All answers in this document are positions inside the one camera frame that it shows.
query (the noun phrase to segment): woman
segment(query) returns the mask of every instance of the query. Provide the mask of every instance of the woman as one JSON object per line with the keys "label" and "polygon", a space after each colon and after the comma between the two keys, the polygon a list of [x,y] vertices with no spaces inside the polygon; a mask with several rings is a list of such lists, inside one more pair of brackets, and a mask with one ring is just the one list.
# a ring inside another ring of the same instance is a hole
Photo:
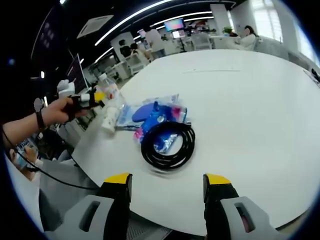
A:
{"label": "woman", "polygon": [[227,42],[228,49],[251,50],[258,35],[249,25],[244,27],[244,35],[243,38],[235,38]]}

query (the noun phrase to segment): dark hair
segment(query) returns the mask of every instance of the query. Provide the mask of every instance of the dark hair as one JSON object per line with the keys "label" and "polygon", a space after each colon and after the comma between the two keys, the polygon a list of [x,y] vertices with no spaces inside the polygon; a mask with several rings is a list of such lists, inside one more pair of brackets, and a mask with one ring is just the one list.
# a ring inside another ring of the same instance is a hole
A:
{"label": "dark hair", "polygon": [[125,45],[125,44],[126,44],[126,40],[122,39],[122,40],[119,41],[119,45],[120,45],[120,46],[123,46],[123,45]]}
{"label": "dark hair", "polygon": [[143,30],[144,30],[145,32],[150,32],[150,31],[151,31],[151,27],[150,27],[150,26],[146,26]]}
{"label": "dark hair", "polygon": [[138,49],[138,45],[137,45],[136,43],[132,43],[132,44],[130,45],[130,48],[131,48],[132,50],[136,50],[136,49]]}
{"label": "dark hair", "polygon": [[258,35],[255,33],[255,30],[253,29],[252,26],[247,25],[247,26],[244,27],[244,29],[249,29],[249,31],[250,31],[249,35],[250,35],[250,34],[253,34],[253,35],[255,35],[256,37],[258,37]]}

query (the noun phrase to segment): cable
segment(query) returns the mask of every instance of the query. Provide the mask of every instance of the cable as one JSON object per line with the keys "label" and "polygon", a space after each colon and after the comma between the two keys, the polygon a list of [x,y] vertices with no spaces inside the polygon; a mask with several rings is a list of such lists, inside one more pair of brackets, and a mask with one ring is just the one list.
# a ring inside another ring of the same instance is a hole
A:
{"label": "cable", "polygon": [[[67,131],[66,124],[60,124],[60,126],[62,126],[62,125],[64,126],[64,129]],[[74,161],[75,166],[76,166],[76,167],[79,167],[78,163],[76,162],[76,160],[74,159],[74,157],[72,156],[72,154],[70,153],[70,151],[69,151],[69,149],[68,149],[68,147],[70,147],[70,146],[72,146],[72,145],[71,145],[70,143],[68,143],[62,136],[59,135],[58,130],[57,130],[57,127],[54,126],[55,133],[60,137],[60,139],[62,140],[62,142],[63,142],[65,145],[67,145],[65,150],[66,150],[67,153],[69,154],[70,158]]]}
{"label": "cable", "polygon": [[[161,133],[173,133],[182,136],[182,146],[173,155],[162,155],[155,150],[154,142]],[[152,166],[162,170],[172,170],[184,165],[195,149],[196,135],[191,125],[166,121],[152,127],[143,137],[141,153]]]}
{"label": "cable", "polygon": [[[2,132],[5,136],[5,138],[7,139],[7,141],[9,142],[9,144],[14,148],[16,149],[15,145],[12,144],[12,142],[9,140],[8,136],[6,135],[5,131],[3,128],[2,129]],[[99,188],[97,187],[84,187],[84,186],[78,186],[78,185],[74,185],[74,184],[71,184],[71,183],[68,183],[68,182],[65,182],[65,181],[62,181],[54,176],[51,176],[49,173],[43,171],[41,168],[39,168],[38,166],[36,166],[35,164],[33,164],[32,162],[30,162],[29,160],[27,160],[25,158],[25,156],[23,156],[19,151],[17,151],[17,153],[20,155],[20,157],[22,157],[28,164],[30,164],[32,167],[34,167],[35,169],[38,169],[41,173],[43,173],[44,175],[47,175],[49,178],[52,178],[53,180],[56,180],[57,182],[61,183],[61,184],[64,184],[64,185],[67,185],[67,186],[70,186],[70,187],[74,187],[74,188],[78,188],[78,189],[86,189],[86,190],[98,190]]]}

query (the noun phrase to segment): computer monitor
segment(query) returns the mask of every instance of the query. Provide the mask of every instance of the computer monitor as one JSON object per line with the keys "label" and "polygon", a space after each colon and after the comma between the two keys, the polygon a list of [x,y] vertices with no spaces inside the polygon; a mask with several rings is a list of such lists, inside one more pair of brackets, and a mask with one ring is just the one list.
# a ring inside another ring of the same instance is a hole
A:
{"label": "computer monitor", "polygon": [[145,32],[145,30],[140,30],[140,31],[138,31],[138,34],[140,34],[141,38],[145,38],[145,37],[146,37],[146,32]]}
{"label": "computer monitor", "polygon": [[184,24],[183,18],[178,18],[178,19],[174,19],[174,20],[171,20],[171,21],[166,21],[164,23],[164,26],[165,26],[165,29],[168,32],[176,31],[176,30],[185,28],[185,24]]}
{"label": "computer monitor", "polygon": [[184,38],[186,36],[186,33],[184,30],[178,30],[178,31],[173,31],[172,35],[174,39],[180,39],[180,38]]}
{"label": "computer monitor", "polygon": [[73,59],[68,71],[66,72],[66,77],[69,80],[69,83],[74,83],[75,94],[80,93],[80,91],[85,88],[89,89],[78,54]]}

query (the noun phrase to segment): hand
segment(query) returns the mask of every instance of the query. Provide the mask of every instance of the hand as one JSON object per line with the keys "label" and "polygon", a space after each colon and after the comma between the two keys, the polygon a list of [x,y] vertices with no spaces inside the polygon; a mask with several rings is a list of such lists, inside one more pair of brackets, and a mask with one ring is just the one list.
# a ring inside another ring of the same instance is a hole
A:
{"label": "hand", "polygon": [[[73,105],[73,101],[70,97],[59,98],[48,105],[47,108],[42,111],[42,118],[46,126],[52,124],[64,124],[69,120],[69,116],[64,112],[64,108],[67,104]],[[75,114],[75,117],[81,117],[87,115],[87,111],[81,110]]]}
{"label": "hand", "polygon": [[16,167],[16,169],[18,169],[20,171],[20,166],[17,163],[17,153],[15,152],[15,150],[13,150],[11,148],[9,151],[9,155],[10,155],[10,161],[13,163],[13,165]]}
{"label": "hand", "polygon": [[36,151],[33,148],[25,146],[23,156],[26,159],[28,159],[31,163],[36,164],[37,156]]}

